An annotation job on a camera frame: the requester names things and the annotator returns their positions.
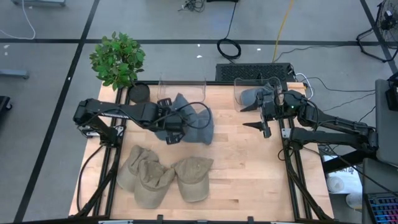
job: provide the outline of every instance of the khaki cap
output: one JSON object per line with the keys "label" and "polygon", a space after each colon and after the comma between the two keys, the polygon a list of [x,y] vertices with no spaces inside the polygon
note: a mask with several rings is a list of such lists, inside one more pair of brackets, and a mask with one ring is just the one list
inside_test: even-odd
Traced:
{"label": "khaki cap", "polygon": [[154,161],[140,161],[134,189],[137,204],[142,208],[157,208],[162,203],[174,177],[174,169],[167,169]]}
{"label": "khaki cap", "polygon": [[189,157],[172,165],[177,174],[178,189],[184,201],[198,202],[209,194],[209,170],[212,159]]}
{"label": "khaki cap", "polygon": [[138,165],[141,160],[148,161],[159,161],[156,153],[149,149],[144,149],[140,146],[133,146],[130,152],[130,156],[124,162],[122,168],[118,172],[116,181],[120,187],[124,190],[134,192],[134,187],[136,185],[136,178],[138,175]]}

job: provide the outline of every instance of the wooden tabletop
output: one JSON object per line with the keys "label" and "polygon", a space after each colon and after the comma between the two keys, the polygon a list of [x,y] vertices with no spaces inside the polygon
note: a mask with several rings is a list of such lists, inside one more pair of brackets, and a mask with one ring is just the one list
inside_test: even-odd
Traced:
{"label": "wooden tabletop", "polygon": [[[302,83],[289,83],[290,89],[304,93]],[[143,130],[133,122],[127,122],[119,166],[127,159],[131,148],[140,145],[155,151],[160,163],[169,166],[188,156],[202,156],[214,159],[210,170],[210,194],[201,202],[184,202],[174,180],[162,204],[157,209],[142,209],[134,200],[134,194],[122,190],[117,184],[114,192],[111,218],[155,220],[163,215],[164,220],[239,220],[253,216],[255,221],[293,221],[292,202],[285,162],[278,160],[282,149],[279,124],[269,123],[272,136],[264,139],[262,133],[242,123],[258,122],[256,112],[239,113],[234,106],[234,86],[207,86],[204,103],[213,112],[215,130],[211,145],[181,142],[168,146],[158,140],[154,133]],[[150,86],[151,101],[157,101],[158,86]],[[98,99],[114,102],[116,92],[102,87]],[[102,118],[108,125],[110,118]],[[99,139],[89,139],[83,162],[98,148]],[[316,144],[307,148],[318,151]],[[302,164],[307,189],[325,213],[333,217],[330,198],[319,155],[301,150]],[[98,186],[104,149],[87,165],[82,177],[81,206],[91,197]],[[305,217],[302,196],[299,190],[300,216]],[[104,191],[101,211],[105,208],[108,190]],[[75,214],[76,192],[70,214]]]}

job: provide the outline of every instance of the potted plant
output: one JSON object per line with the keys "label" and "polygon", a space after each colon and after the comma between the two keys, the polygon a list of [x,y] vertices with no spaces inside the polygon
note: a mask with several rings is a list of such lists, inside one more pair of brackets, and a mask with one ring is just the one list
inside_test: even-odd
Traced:
{"label": "potted plant", "polygon": [[92,69],[98,72],[97,78],[103,86],[112,85],[113,90],[128,87],[130,100],[136,103],[149,101],[149,87],[138,83],[137,73],[143,72],[145,53],[137,41],[127,34],[113,32],[112,39],[102,38],[102,44],[95,46],[90,54]]}

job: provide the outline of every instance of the gray floor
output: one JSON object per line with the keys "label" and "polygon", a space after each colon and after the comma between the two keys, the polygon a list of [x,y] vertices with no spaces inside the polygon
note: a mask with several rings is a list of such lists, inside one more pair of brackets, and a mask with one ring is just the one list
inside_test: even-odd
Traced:
{"label": "gray floor", "polygon": [[[376,15],[377,0],[366,0]],[[228,31],[233,9],[230,2],[212,2],[203,13],[177,12],[184,0],[101,0],[89,39],[99,39],[114,30],[126,32],[135,39],[220,39]],[[66,7],[34,5],[26,7],[28,17],[39,39],[79,39],[90,13],[93,0],[68,0]],[[241,1],[236,7],[230,39],[275,40],[289,1]],[[359,0],[295,1],[283,29],[281,40],[355,40],[370,28]],[[20,6],[0,1],[0,29],[21,37],[30,37]],[[374,34],[367,41],[376,41]],[[12,222],[45,133],[67,76],[77,44],[0,44],[0,68],[27,69],[30,79],[0,77],[0,95],[12,98],[14,108],[0,129],[0,223]],[[242,45],[238,63],[270,62],[273,45]],[[280,45],[279,52],[296,45]],[[215,45],[210,44],[144,44],[147,57],[141,80],[215,79],[217,63],[228,63]],[[90,68],[89,54],[93,44],[85,44],[25,221],[62,218],[68,215],[80,168],[85,139],[72,121],[77,103],[96,98],[100,82]],[[366,47],[384,56],[381,48]],[[357,46],[315,48],[283,55],[279,62],[290,62],[295,71],[308,77],[320,77],[330,88],[370,90],[378,78],[392,75],[387,63],[365,56]],[[316,80],[314,102],[328,109],[365,93],[338,93],[323,88]],[[330,114],[358,120],[374,106],[374,97],[355,101]],[[375,125],[374,113],[364,119]],[[351,149],[338,147],[337,152]],[[342,196],[332,196],[335,217],[361,223],[361,214],[345,205]]]}

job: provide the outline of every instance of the black floor stripe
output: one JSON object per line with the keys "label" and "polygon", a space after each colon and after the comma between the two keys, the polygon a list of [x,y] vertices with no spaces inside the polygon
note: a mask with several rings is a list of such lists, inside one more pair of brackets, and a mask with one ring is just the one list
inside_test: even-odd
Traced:
{"label": "black floor stripe", "polygon": [[45,156],[49,149],[51,139],[52,139],[52,136],[55,131],[55,127],[57,126],[57,122],[58,122],[58,119],[61,114],[63,103],[65,102],[65,98],[67,97],[68,89],[69,89],[70,83],[72,82],[73,74],[75,73],[76,65],[79,61],[81,51],[85,44],[85,39],[87,38],[88,31],[90,29],[91,23],[93,22],[93,18],[94,18],[95,12],[97,10],[99,1],[100,0],[94,0],[93,6],[91,7],[90,14],[88,16],[85,28],[83,30],[79,44],[78,44],[76,52],[75,52],[75,56],[73,57],[72,64],[70,65],[68,75],[65,78],[65,83],[63,84],[62,91],[61,91],[60,97],[58,99],[57,105],[55,107],[54,114],[51,117],[51,122],[50,122],[49,128],[47,129],[47,132],[45,133],[42,147],[40,148],[40,152],[39,152],[39,155],[37,156],[35,166],[30,175],[24,195],[22,196],[22,200],[21,200],[21,203],[19,204],[18,211],[15,215],[14,223],[22,222],[24,219],[27,207],[30,202],[30,198],[32,197],[32,194],[33,194],[36,182],[37,182],[37,178],[39,177],[40,170],[42,169]]}
{"label": "black floor stripe", "polygon": [[[373,15],[372,15],[368,5],[366,4],[366,1],[361,0],[361,4],[362,4],[363,9],[365,10],[365,14],[368,17],[369,22],[371,23],[371,26],[373,26],[376,22],[374,21]],[[380,43],[383,43],[384,40],[383,40],[379,30],[378,29],[373,29],[373,30],[374,30],[374,34],[376,35],[378,41]],[[384,53],[384,56],[386,57],[386,59],[392,58],[389,49],[384,44],[381,44],[381,49],[383,50],[383,53]],[[392,61],[388,62],[388,64],[393,73],[398,72],[397,65],[396,65],[395,61],[392,60]]]}
{"label": "black floor stripe", "polygon": [[[140,44],[217,44],[219,40],[137,40]],[[246,45],[275,45],[276,40],[234,40]],[[87,39],[87,44],[99,44],[100,39]],[[358,46],[356,41],[319,41],[319,40],[280,40],[278,45],[344,45]],[[363,42],[365,46],[377,46],[379,42]]]}
{"label": "black floor stripe", "polygon": [[[159,40],[137,40],[140,44],[217,44],[218,40],[204,39],[159,39]],[[243,45],[275,45],[276,40],[234,40],[238,44]],[[34,39],[34,40],[18,40],[18,39],[0,39],[0,43],[8,44],[79,44],[80,39]],[[85,44],[99,44],[101,39],[86,39]],[[356,41],[322,41],[322,40],[280,40],[278,45],[344,45],[358,46]],[[364,46],[377,46],[379,42],[368,41],[363,42]]]}
{"label": "black floor stripe", "polygon": [[19,39],[0,39],[0,43],[5,44],[79,44],[80,39],[33,39],[33,40],[19,40]]}

